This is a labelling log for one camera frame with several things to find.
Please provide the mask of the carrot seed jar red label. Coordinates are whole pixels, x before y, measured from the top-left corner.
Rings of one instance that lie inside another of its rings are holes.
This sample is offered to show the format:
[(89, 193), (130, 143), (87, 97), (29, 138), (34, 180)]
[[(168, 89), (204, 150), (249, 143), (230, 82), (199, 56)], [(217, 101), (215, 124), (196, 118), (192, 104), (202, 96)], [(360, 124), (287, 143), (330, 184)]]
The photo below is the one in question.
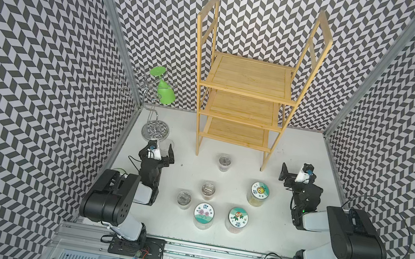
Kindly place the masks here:
[(225, 227), (231, 233), (240, 233), (249, 223), (248, 212), (241, 207), (233, 207), (225, 219)]

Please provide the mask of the flower seed jar pink label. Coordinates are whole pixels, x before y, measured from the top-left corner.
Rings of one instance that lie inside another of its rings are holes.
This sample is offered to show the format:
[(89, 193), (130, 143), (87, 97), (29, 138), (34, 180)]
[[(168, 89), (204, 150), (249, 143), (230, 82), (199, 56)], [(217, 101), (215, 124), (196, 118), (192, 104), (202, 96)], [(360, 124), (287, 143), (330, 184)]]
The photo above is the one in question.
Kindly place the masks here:
[(210, 228), (213, 224), (215, 210), (213, 206), (208, 203), (200, 203), (194, 208), (194, 225), (201, 229), (205, 230)]

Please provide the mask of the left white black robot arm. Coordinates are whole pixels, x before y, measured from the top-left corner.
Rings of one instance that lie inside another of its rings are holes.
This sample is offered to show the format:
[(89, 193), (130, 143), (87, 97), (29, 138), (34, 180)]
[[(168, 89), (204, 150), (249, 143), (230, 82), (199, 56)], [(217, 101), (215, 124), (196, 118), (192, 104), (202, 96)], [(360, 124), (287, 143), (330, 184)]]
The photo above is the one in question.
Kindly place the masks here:
[(167, 151), (157, 141), (150, 140), (138, 153), (138, 173), (121, 174), (118, 169), (105, 170), (84, 196), (80, 216), (103, 224), (117, 238), (142, 248), (146, 242), (146, 227), (136, 220), (130, 209), (133, 204), (152, 206), (157, 199), (162, 169), (175, 163), (173, 144)]

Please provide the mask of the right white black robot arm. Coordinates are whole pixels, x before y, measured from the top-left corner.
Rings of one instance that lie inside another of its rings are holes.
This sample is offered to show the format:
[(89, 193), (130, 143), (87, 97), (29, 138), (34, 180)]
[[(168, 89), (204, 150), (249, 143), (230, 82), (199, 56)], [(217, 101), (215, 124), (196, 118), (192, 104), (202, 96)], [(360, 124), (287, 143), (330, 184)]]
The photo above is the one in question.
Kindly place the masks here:
[(293, 259), (386, 259), (384, 242), (364, 210), (343, 206), (317, 210), (323, 189), (315, 185), (314, 171), (314, 166), (306, 163), (298, 173), (293, 173), (282, 163), (278, 178), (292, 192), (293, 226), (297, 230), (327, 232), (330, 236), (327, 244), (299, 250)]

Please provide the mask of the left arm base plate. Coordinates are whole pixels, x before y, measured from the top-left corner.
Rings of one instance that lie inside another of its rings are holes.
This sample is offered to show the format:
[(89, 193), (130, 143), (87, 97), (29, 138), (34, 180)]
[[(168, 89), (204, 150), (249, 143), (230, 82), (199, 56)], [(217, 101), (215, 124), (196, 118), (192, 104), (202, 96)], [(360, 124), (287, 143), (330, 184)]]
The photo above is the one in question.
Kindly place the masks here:
[(133, 257), (141, 251), (145, 259), (162, 259), (166, 241), (163, 239), (145, 237), (138, 241), (128, 241), (114, 237), (108, 246), (108, 253)]

